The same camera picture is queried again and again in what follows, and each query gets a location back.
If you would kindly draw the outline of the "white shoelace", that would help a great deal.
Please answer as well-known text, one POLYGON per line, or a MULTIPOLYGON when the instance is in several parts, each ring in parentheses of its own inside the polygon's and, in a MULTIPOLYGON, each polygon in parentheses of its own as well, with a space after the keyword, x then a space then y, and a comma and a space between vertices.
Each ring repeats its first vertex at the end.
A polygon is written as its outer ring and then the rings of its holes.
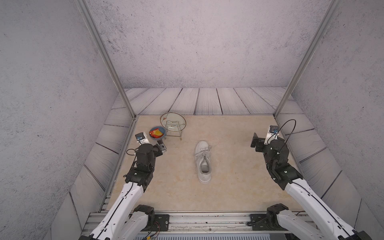
POLYGON ((210 158, 211 157, 211 146, 196 146, 196 149, 195 149, 195 156, 196 157, 199 157, 199 156, 205 156, 207 158, 210 158))

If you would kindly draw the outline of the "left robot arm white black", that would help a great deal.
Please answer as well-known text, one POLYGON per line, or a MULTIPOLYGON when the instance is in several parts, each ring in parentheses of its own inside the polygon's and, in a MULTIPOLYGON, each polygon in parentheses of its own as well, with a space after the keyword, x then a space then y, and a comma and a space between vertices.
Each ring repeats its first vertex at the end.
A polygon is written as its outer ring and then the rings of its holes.
POLYGON ((149 186, 155 171, 156 158, 163 151, 156 144, 141 144, 136 159, 124 175, 126 183, 107 215, 89 236, 80 240, 133 240, 141 231, 151 232, 155 225, 155 211, 151 206, 136 205, 149 186))

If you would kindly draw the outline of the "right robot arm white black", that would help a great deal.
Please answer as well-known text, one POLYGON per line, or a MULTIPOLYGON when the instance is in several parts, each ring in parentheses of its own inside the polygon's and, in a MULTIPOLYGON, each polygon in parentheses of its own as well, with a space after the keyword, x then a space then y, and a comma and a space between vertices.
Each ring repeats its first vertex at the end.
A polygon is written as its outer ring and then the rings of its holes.
POLYGON ((289 164, 289 149, 284 139, 277 134, 268 133, 266 138, 260 138, 254 134, 251 148, 263 154, 272 180, 299 203, 316 227, 299 219, 284 204, 268 207, 266 217, 258 222, 248 222, 249 226, 265 224, 270 230, 287 230, 300 240, 369 240, 371 238, 365 231, 358 232, 346 223, 310 188, 298 170, 289 164))

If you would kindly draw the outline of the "white sneaker shoe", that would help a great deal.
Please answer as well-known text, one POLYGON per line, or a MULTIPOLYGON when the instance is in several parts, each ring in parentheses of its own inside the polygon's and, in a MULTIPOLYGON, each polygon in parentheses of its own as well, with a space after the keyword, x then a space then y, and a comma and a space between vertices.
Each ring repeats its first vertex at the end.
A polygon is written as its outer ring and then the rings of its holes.
MULTIPOLYGON (((197 146, 208 146, 209 144, 206 141, 200 141, 197 146)), ((212 166, 211 166, 211 157, 207 158, 205 156, 195 156, 197 176, 201 183, 208 184, 212 178, 212 166)))

